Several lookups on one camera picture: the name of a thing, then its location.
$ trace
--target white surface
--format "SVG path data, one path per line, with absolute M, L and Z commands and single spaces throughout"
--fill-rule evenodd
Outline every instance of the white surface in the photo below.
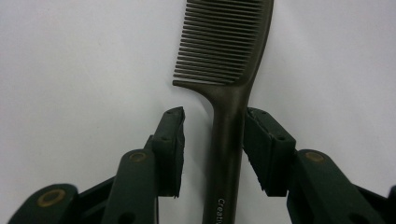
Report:
M 186 110 L 180 198 L 161 223 L 201 223 L 211 108 L 172 87 L 184 1 L 0 3 L 0 222 L 53 183 L 83 191 L 141 148 L 162 113 Z M 350 180 L 396 184 L 396 2 L 276 1 L 250 106 L 298 149 L 330 155 Z M 290 223 L 243 159 L 236 223 Z

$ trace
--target dark gray comb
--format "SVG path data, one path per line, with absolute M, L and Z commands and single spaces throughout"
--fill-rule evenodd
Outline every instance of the dark gray comb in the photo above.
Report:
M 273 0 L 188 0 L 173 84 L 214 107 L 203 223 L 232 224 L 244 117 L 272 16 Z

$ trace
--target white background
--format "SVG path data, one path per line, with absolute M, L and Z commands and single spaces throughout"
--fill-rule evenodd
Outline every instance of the white background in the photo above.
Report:
M 0 2 L 0 222 L 53 183 L 79 191 L 113 176 L 162 113 L 183 105 L 179 199 L 161 223 L 201 223 L 212 110 L 173 87 L 185 1 Z M 396 184 L 396 2 L 276 1 L 249 105 L 297 148 L 327 153 L 348 178 L 386 196 Z M 290 223 L 244 155 L 238 224 Z

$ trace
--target screw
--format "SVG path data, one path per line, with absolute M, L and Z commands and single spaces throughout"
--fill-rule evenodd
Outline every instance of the screw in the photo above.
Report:
M 321 156 L 320 154 L 318 154 L 316 152 L 307 152 L 307 153 L 305 153 L 305 156 L 311 161 L 315 161 L 315 162 L 324 161 L 323 156 Z
M 66 192 L 63 189 L 52 189 L 42 194 L 38 200 L 37 205 L 40 207 L 49 207 L 59 203 L 64 199 Z
M 132 154 L 129 159 L 131 159 L 131 161 L 136 161 L 136 162 L 140 162 L 145 160 L 147 157 L 146 153 L 144 152 L 136 152 L 134 154 Z

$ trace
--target comb teeth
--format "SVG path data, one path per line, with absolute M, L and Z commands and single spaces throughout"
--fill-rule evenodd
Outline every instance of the comb teeth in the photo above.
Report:
M 234 83 L 244 75 L 261 15 L 261 1 L 188 0 L 174 77 Z

